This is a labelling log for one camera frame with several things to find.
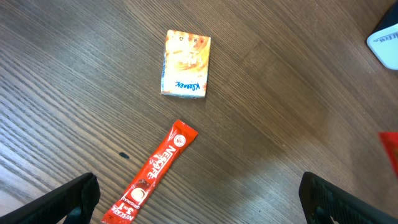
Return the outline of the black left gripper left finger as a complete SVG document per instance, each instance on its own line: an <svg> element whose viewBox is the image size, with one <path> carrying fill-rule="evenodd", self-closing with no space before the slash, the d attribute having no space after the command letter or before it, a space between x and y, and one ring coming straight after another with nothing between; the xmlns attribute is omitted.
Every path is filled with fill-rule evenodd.
<svg viewBox="0 0 398 224"><path fill-rule="evenodd" d="M1 223L89 223L100 196L97 177L88 172L2 216Z"/></svg>

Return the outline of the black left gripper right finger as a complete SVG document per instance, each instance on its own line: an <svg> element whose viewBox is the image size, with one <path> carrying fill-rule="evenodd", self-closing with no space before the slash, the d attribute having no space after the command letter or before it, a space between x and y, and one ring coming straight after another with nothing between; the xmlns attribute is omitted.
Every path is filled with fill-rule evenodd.
<svg viewBox="0 0 398 224"><path fill-rule="evenodd" d="M370 206L312 172L304 172L299 197L310 224L397 224L397 219Z"/></svg>

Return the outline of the red stick sachet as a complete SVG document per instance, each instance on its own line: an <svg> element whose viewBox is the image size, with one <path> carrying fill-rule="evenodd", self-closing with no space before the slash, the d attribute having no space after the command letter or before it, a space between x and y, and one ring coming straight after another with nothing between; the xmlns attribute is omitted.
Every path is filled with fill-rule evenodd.
<svg viewBox="0 0 398 224"><path fill-rule="evenodd" d="M192 143L198 132L176 120L159 147L150 156L123 196L104 214L102 223L131 224L174 160Z"/></svg>

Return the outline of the red candy bag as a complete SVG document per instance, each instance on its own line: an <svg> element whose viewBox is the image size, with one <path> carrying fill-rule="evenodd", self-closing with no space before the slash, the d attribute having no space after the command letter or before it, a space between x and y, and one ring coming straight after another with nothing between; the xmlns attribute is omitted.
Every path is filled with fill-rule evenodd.
<svg viewBox="0 0 398 224"><path fill-rule="evenodd" d="M381 142L386 150L386 153L391 162L392 169L395 175L398 175L398 163L397 163L397 141L398 141L398 133L397 132L380 132L379 137Z"/></svg>

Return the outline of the white barcode scanner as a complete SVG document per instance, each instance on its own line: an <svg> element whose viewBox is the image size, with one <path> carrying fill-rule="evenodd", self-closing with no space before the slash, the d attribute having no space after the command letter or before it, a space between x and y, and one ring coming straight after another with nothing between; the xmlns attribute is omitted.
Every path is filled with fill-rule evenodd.
<svg viewBox="0 0 398 224"><path fill-rule="evenodd" d="M397 2L383 15L366 43L386 68L397 70Z"/></svg>

